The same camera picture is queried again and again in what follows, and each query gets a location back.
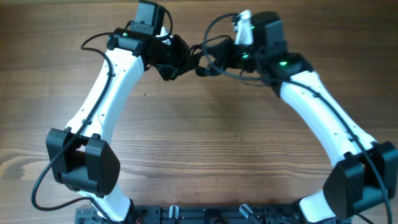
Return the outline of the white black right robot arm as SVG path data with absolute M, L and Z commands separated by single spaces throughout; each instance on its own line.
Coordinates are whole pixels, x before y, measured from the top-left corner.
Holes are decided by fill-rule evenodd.
M 392 223 L 397 187 L 397 149 L 361 129 L 330 95 L 301 54 L 289 52 L 276 12 L 231 13 L 236 37 L 209 46 L 203 54 L 213 75 L 269 86 L 305 121 L 332 165 L 322 189 L 295 204 L 300 223 L 339 222 L 384 205 Z

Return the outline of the black USB cable gold plug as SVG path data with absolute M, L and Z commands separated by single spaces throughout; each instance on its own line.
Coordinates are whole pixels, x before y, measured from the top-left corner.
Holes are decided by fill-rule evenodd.
M 221 50 L 218 50 L 215 45 L 208 46 L 209 58 L 211 59 L 211 62 L 218 67 L 221 67 L 220 53 Z M 221 75 L 220 72 L 218 72 L 211 65 L 208 64 L 208 61 L 205 58 L 202 44 L 196 44 L 190 47 L 190 60 L 193 63 L 195 73 L 199 77 L 217 77 Z

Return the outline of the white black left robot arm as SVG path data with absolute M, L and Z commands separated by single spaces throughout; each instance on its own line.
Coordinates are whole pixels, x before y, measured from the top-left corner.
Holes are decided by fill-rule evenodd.
M 52 129 L 46 146 L 56 182 L 92 202 L 105 223 L 137 223 L 134 204 L 118 185 L 120 162 L 110 144 L 116 121 L 149 67 L 164 80 L 189 71 L 189 48 L 163 27 L 169 11 L 141 1 L 126 27 L 107 35 L 104 64 L 84 104 L 63 130 Z

